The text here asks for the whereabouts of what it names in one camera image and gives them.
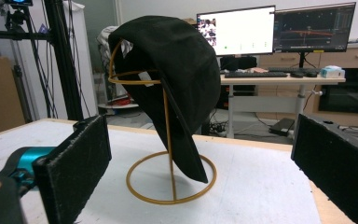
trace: circular metal base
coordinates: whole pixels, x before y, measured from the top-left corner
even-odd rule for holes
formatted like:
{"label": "circular metal base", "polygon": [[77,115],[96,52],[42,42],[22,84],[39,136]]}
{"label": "circular metal base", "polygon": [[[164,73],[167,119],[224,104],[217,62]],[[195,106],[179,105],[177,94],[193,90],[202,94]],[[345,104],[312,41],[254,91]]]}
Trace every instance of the circular metal base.
{"label": "circular metal base", "polygon": [[209,159],[207,159],[206,157],[204,156],[201,156],[201,159],[206,161],[212,168],[213,170],[213,178],[211,180],[211,182],[208,184],[208,186],[201,190],[200,192],[194,194],[194,195],[191,195],[191,196],[188,196],[188,197],[185,197],[185,198],[181,198],[181,199],[174,199],[174,200],[157,200],[157,199],[151,199],[151,198],[148,198],[148,197],[145,197],[144,195],[138,193],[131,185],[131,174],[132,172],[135,170],[135,168],[141,164],[142,162],[144,161],[147,161],[149,159],[152,159],[154,157],[157,157],[157,156],[161,156],[161,155],[165,155],[165,154],[168,154],[168,151],[161,151],[161,152],[158,152],[158,153],[154,153],[154,154],[151,154],[147,157],[144,157],[143,159],[140,159],[139,161],[137,161],[136,163],[133,164],[133,166],[130,168],[130,170],[128,171],[127,173],[127,178],[126,178],[126,181],[127,181],[127,187],[129,188],[130,192],[137,198],[145,201],[145,202],[148,202],[148,203],[156,203],[156,204],[177,204],[177,203],[187,203],[187,202],[190,202],[192,200],[195,200],[197,198],[199,198],[200,196],[204,195],[209,189],[211,189],[211,187],[214,185],[214,182],[216,181],[216,177],[217,177],[217,171],[216,171],[216,167],[214,166],[213,162],[211,162]]}

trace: keyboard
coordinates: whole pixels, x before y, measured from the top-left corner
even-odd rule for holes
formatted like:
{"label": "keyboard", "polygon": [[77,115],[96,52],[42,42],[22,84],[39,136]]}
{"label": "keyboard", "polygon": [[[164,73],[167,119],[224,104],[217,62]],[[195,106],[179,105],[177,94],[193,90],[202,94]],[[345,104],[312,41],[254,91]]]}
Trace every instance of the keyboard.
{"label": "keyboard", "polygon": [[228,72],[225,77],[287,77],[284,72],[266,72],[266,73],[250,73],[250,72]]}
{"label": "keyboard", "polygon": [[319,73],[321,71],[320,68],[299,68],[299,67],[269,67],[268,70],[270,72],[284,72],[284,73]]}

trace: computer mouse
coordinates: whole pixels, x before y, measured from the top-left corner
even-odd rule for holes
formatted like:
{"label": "computer mouse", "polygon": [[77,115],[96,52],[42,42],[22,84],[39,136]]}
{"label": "computer mouse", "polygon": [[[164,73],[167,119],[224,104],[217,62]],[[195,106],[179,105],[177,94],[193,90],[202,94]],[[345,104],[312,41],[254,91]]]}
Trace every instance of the computer mouse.
{"label": "computer mouse", "polygon": [[294,72],[290,74],[290,77],[303,77],[304,73]]}
{"label": "computer mouse", "polygon": [[306,77],[317,77],[318,73],[317,72],[306,72],[305,76]]}

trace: black foam block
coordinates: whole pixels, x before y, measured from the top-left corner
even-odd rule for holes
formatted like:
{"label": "black foam block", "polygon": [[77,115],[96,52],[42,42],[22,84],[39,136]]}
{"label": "black foam block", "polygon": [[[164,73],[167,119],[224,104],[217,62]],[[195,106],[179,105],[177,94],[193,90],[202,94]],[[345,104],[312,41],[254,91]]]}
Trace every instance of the black foam block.
{"label": "black foam block", "polygon": [[299,115],[292,160],[358,223],[358,139],[334,122]]}
{"label": "black foam block", "polygon": [[33,162],[49,223],[74,223],[112,158],[105,117],[74,125],[75,131]]}

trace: drawer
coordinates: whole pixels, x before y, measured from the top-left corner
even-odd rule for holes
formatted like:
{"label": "drawer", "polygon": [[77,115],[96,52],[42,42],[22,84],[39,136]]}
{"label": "drawer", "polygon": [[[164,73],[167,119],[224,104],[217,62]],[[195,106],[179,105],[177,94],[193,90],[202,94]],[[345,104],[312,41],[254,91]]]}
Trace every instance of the drawer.
{"label": "drawer", "polygon": [[347,52],[322,53],[321,67],[336,65],[344,68],[358,68],[358,49],[347,49]]}
{"label": "drawer", "polygon": [[[320,53],[310,53],[306,56],[309,63],[319,66]],[[291,67],[298,66],[300,55],[298,53],[274,53],[272,55],[261,55],[259,58],[259,67]]]}

